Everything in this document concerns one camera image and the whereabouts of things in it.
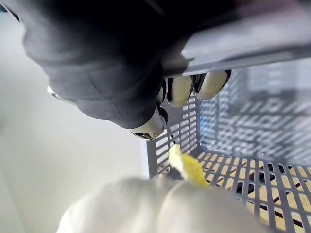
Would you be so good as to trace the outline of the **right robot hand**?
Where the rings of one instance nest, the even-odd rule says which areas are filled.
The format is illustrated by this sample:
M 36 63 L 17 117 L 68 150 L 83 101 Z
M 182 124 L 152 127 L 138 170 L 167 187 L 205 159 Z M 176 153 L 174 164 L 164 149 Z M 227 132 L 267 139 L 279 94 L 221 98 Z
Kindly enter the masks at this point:
M 89 117 L 138 138 L 162 134 L 173 107 L 191 93 L 215 97 L 231 71 L 168 78 L 160 57 L 185 34 L 226 22 L 235 0 L 4 0 L 24 25 L 27 56 L 49 78 L 50 93 Z

